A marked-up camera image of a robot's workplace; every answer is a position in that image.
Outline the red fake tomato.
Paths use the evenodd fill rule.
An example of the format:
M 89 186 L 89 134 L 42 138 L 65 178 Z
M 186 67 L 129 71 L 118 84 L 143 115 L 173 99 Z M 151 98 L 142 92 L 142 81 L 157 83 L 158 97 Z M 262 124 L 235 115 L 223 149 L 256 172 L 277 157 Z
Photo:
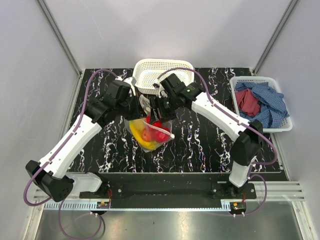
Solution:
M 164 143 L 170 139 L 170 136 L 162 131 L 155 130 L 153 138 L 157 143 Z

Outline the polka dot zip top bag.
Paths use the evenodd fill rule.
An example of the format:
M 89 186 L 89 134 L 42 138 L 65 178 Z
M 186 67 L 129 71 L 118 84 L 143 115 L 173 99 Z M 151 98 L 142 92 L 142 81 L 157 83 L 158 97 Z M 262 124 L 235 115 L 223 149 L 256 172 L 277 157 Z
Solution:
M 160 116 L 152 97 L 141 94 L 138 100 L 145 116 L 125 120 L 124 124 L 141 149 L 148 153 L 174 140 L 175 135 L 172 133 L 172 120 Z

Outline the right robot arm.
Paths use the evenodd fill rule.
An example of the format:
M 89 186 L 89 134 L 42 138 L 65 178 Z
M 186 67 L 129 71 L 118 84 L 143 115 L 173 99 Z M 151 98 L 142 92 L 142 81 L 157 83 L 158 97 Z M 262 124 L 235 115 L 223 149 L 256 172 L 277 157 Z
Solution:
M 228 195 L 239 198 L 245 192 L 252 164 L 262 148 L 262 124 L 235 114 L 209 94 L 205 82 L 185 84 L 174 73 L 163 80 L 154 80 L 158 96 L 153 101 L 153 110 L 161 120 L 172 118 L 178 108 L 187 108 L 211 121 L 233 141 L 230 150 L 232 170 L 227 185 Z

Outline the aluminium frame post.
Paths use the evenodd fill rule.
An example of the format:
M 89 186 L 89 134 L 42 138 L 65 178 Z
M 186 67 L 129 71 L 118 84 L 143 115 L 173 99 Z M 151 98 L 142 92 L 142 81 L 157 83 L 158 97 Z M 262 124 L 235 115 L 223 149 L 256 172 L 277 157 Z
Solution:
M 45 0 L 35 0 L 35 2 L 37 3 L 37 5 L 39 6 L 40 11 L 42 12 L 45 20 L 47 21 L 50 29 L 53 32 L 53 35 L 55 36 L 57 42 L 59 43 L 62 51 L 64 52 L 64 55 L 66 56 L 68 62 L 70 63 L 73 71 L 75 72 L 75 74 L 80 77 L 82 70 L 79 67 L 75 57 L 73 56 L 65 38 L 62 35 L 62 32 L 51 12 L 51 10 L 49 9 L 47 3 Z
M 267 60 L 268 56 L 270 55 L 273 47 L 275 46 L 277 40 L 279 39 L 281 33 L 285 29 L 287 23 L 289 22 L 289 19 L 291 18 L 292 14 L 296 10 L 297 6 L 299 5 L 300 0 L 290 0 L 285 11 L 283 12 L 276 28 L 274 29 L 269 41 L 267 42 L 267 45 L 265 46 L 259 60 L 257 61 L 257 64 L 252 69 L 252 73 L 254 76 L 256 76 L 260 70 L 262 69 L 265 61 Z

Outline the left aluminium frame post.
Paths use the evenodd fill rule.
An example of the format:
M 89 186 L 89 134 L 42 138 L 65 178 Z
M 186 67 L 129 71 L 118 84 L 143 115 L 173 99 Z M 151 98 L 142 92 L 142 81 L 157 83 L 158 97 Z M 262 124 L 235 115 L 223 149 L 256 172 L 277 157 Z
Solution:
M 59 43 L 62 51 L 64 52 L 64 55 L 66 56 L 68 62 L 70 63 L 73 71 L 75 72 L 75 74 L 80 77 L 82 70 L 79 67 L 75 57 L 73 56 L 65 38 L 62 35 L 62 32 L 51 12 L 51 10 L 49 9 L 47 3 L 45 0 L 35 0 L 35 2 L 37 3 L 37 5 L 39 6 L 40 11 L 42 12 L 45 20 L 47 21 L 50 29 L 53 32 L 53 35 L 55 36 L 57 42 Z

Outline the dark red cloth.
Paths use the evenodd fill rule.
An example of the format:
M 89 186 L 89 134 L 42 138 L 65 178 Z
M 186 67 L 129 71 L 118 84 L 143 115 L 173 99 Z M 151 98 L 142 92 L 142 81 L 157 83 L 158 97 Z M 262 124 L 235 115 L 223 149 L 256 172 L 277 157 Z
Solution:
M 251 89 L 235 93 L 238 109 L 249 117 L 255 117 L 260 111 L 259 100 L 253 95 Z

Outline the blue checkered cloth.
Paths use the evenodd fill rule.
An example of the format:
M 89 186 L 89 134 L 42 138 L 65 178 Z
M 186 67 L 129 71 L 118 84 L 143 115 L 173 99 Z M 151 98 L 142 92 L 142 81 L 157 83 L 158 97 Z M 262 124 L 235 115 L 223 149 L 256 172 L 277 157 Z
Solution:
M 277 129 L 281 126 L 282 121 L 290 116 L 283 100 L 284 95 L 270 87 L 268 82 L 237 82 L 235 86 L 236 92 L 245 89 L 250 89 L 252 94 L 259 100 L 260 112 L 256 116 L 250 117 L 238 108 L 241 117 L 251 122 L 260 121 L 264 129 Z

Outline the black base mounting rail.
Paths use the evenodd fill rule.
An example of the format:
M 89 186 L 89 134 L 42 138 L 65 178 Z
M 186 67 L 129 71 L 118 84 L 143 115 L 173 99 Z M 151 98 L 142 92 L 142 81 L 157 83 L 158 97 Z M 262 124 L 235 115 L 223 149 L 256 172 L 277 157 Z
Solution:
M 73 189 L 69 198 L 96 201 L 111 198 L 112 210 L 214 211 L 224 202 L 262 201 L 263 181 L 253 176 L 242 187 L 233 186 L 229 174 L 218 173 L 101 173 L 102 189 Z

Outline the small red fake fruit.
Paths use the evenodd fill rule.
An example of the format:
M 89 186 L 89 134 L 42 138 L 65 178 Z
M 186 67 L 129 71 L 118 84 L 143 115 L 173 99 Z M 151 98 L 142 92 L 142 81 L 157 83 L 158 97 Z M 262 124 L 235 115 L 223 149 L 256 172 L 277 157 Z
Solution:
M 150 134 L 150 132 L 146 128 L 141 132 L 141 138 L 142 138 L 142 140 L 144 140 L 146 142 L 152 141 L 152 135 Z

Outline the yellow fake banana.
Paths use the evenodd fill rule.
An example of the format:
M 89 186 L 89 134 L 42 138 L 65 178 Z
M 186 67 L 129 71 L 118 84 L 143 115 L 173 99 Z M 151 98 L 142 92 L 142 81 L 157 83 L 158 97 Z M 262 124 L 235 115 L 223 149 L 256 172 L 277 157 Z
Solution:
M 128 126 L 132 136 L 135 138 L 135 140 L 144 152 L 152 152 L 160 147 L 160 143 L 154 140 L 154 137 L 152 135 L 152 129 L 148 129 L 148 125 L 144 119 L 131 120 L 129 121 Z M 147 129 L 151 134 L 151 142 L 142 140 L 141 133 L 144 129 Z

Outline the white perforated plastic basket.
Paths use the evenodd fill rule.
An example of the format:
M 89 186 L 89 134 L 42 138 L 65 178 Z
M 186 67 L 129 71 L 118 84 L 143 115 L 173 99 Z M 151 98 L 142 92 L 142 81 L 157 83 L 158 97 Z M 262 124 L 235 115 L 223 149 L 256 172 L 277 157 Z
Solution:
M 159 83 L 175 74 L 186 86 L 194 81 L 193 65 L 184 60 L 145 58 L 138 61 L 133 69 L 138 91 L 146 95 L 158 95 Z

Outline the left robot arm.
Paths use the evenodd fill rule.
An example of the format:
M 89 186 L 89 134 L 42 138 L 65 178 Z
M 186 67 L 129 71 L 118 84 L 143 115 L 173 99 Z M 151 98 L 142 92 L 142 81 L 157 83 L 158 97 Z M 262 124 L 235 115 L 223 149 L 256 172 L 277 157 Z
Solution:
M 102 97 L 85 101 L 80 115 L 58 144 L 39 161 L 30 160 L 25 169 L 28 186 L 35 184 L 50 200 L 61 202 L 71 193 L 92 193 L 103 198 L 107 180 L 98 173 L 69 173 L 68 168 L 85 145 L 116 117 L 135 120 L 145 113 L 136 94 L 136 79 L 115 79 Z

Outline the right aluminium frame post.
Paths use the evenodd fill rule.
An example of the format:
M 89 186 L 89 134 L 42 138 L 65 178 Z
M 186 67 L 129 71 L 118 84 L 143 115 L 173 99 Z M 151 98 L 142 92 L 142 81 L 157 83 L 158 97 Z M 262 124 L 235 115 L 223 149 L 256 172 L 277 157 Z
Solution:
M 269 41 L 267 42 L 267 45 L 265 46 L 259 60 L 257 61 L 257 64 L 252 69 L 252 73 L 254 76 L 256 76 L 260 70 L 262 69 L 265 61 L 267 60 L 268 56 L 270 55 L 273 47 L 275 46 L 277 40 L 279 39 L 281 33 L 285 29 L 287 23 L 289 22 L 289 19 L 291 18 L 292 14 L 296 10 L 297 6 L 299 5 L 300 0 L 290 0 L 285 11 L 283 12 L 276 28 L 274 29 Z

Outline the red fake apple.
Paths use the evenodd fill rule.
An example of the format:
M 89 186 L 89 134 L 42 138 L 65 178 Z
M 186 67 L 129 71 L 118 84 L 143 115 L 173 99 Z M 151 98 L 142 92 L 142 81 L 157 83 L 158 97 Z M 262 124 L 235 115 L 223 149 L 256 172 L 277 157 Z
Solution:
M 151 130 L 152 128 L 150 127 L 150 125 L 157 127 L 157 128 L 161 128 L 162 127 L 162 123 L 160 121 L 155 121 L 154 123 L 151 123 L 151 117 L 148 115 L 146 117 L 146 123 L 148 124 L 148 129 Z

